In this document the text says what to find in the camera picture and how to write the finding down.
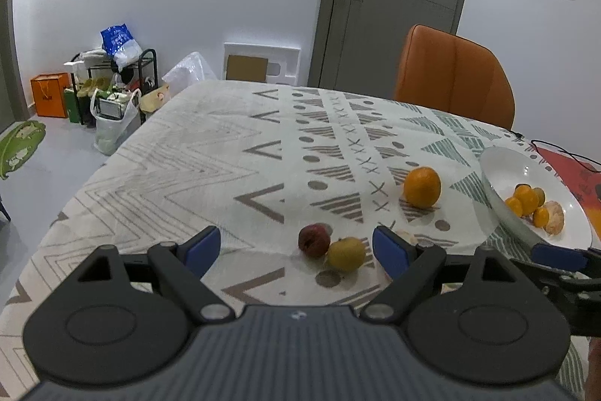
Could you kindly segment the right hand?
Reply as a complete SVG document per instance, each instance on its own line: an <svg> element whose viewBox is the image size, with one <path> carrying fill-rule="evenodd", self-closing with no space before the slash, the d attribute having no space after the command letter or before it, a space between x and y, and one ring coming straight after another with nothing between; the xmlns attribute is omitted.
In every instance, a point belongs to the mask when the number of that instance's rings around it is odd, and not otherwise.
<svg viewBox="0 0 601 401"><path fill-rule="evenodd" d="M601 401L601 339L589 342L588 375L585 382L585 400Z"/></svg>

